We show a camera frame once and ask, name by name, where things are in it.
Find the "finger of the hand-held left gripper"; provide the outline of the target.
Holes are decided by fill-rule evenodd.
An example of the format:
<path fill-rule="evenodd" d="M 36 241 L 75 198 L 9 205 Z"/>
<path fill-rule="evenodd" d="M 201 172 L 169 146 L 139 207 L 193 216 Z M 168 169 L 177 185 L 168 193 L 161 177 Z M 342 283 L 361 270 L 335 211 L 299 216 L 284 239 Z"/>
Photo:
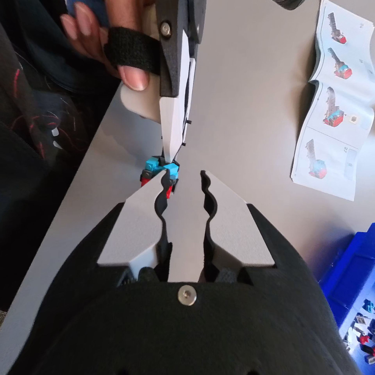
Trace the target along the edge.
<path fill-rule="evenodd" d="M 190 108 L 191 108 L 191 101 L 192 101 L 192 92 L 193 92 L 193 86 L 194 86 L 194 78 L 195 78 L 195 66 L 196 66 L 196 60 L 194 57 L 190 58 L 190 65 L 189 65 L 189 77 L 188 77 L 188 97 L 187 97 L 187 107 L 185 110 L 185 120 L 184 120 L 184 128 L 183 128 L 183 141 L 185 141 L 186 138 L 186 131 L 187 131 L 187 125 L 191 123 L 189 120 L 190 115 Z"/>
<path fill-rule="evenodd" d="M 177 97 L 160 98 L 163 152 L 166 163 L 172 163 L 183 142 L 185 93 L 189 77 L 189 42 L 182 32 L 179 93 Z"/>

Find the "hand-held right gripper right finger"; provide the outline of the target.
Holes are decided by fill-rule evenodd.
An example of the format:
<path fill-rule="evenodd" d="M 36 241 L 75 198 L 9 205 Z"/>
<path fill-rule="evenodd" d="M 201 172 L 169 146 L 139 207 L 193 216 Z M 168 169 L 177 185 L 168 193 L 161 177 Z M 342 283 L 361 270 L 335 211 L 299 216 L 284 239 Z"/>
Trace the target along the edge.
<path fill-rule="evenodd" d="M 200 176 L 209 215 L 203 244 L 205 281 L 217 281 L 221 271 L 236 280 L 243 268 L 275 266 L 246 201 L 211 172 L 202 170 Z"/>

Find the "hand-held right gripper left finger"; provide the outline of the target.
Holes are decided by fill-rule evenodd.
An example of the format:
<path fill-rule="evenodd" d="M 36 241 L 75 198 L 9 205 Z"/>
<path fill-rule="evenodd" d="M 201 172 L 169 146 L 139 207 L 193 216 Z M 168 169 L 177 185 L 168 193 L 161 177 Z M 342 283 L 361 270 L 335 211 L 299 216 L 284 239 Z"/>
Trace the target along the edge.
<path fill-rule="evenodd" d="M 162 214 L 170 186 L 170 172 L 163 170 L 126 199 L 98 265 L 126 266 L 135 279 L 142 268 L 150 267 L 160 281 L 168 281 L 172 243 Z"/>

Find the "small toy brick model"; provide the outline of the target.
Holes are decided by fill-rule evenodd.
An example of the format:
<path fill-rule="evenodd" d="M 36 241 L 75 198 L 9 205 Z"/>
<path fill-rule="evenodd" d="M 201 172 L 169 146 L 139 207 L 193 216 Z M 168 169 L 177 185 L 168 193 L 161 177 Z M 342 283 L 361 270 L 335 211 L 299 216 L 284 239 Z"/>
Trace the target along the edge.
<path fill-rule="evenodd" d="M 180 165 L 177 161 L 166 163 L 165 158 L 162 156 L 150 157 L 146 163 L 145 168 L 140 175 L 141 187 L 147 184 L 153 177 L 163 170 L 168 170 L 170 173 L 169 189 L 167 190 L 166 197 L 169 199 L 176 189 L 179 180 Z"/>

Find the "person's left hand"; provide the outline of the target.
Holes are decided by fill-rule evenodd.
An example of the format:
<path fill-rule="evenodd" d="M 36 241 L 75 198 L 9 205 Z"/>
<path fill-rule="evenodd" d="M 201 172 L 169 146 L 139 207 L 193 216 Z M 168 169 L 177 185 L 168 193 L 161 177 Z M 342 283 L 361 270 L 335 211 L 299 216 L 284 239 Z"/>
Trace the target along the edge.
<path fill-rule="evenodd" d="M 143 31 L 145 8 L 152 0 L 106 0 L 104 1 L 110 27 L 125 27 Z M 108 29 L 101 27 L 93 10 L 85 3 L 74 3 L 75 16 L 60 16 L 64 32 L 73 48 L 82 56 L 102 63 L 107 71 L 134 91 L 143 91 L 149 84 L 149 74 L 131 66 L 114 68 L 104 53 L 108 41 Z"/>

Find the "blue plastic bin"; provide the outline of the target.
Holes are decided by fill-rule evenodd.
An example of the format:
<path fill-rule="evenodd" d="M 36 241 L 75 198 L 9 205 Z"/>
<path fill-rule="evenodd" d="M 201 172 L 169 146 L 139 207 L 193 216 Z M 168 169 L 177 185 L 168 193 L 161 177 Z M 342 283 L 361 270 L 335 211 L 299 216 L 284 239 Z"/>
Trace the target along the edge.
<path fill-rule="evenodd" d="M 375 224 L 357 232 L 320 281 L 343 341 L 364 299 L 375 304 Z"/>

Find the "building instruction booklet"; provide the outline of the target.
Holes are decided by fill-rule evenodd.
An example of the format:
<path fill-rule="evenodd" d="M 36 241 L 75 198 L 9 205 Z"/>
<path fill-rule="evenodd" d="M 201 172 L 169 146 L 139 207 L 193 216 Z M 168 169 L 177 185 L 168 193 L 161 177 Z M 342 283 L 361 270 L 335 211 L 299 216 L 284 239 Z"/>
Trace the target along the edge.
<path fill-rule="evenodd" d="M 374 25 L 321 1 L 315 34 L 315 86 L 293 160 L 291 179 L 354 201 L 359 152 L 374 120 Z"/>

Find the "person's dark patterned clothing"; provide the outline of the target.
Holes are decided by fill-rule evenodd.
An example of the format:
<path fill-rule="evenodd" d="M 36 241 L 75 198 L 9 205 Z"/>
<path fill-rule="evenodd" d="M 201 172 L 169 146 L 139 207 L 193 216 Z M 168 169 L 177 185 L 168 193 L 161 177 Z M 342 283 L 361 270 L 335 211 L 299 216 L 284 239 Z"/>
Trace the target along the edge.
<path fill-rule="evenodd" d="M 0 307 L 12 301 L 119 86 L 74 50 L 66 1 L 1 1 Z"/>

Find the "pile of loose toy bricks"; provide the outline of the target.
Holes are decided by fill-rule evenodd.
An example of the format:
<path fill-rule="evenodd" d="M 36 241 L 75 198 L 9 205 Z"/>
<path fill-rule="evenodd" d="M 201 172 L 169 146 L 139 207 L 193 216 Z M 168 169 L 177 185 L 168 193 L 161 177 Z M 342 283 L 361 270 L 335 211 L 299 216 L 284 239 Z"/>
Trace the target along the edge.
<path fill-rule="evenodd" d="M 374 373 L 375 367 L 375 319 L 374 303 L 364 299 L 359 312 L 350 324 L 343 342 L 346 350 L 361 368 L 363 374 Z"/>

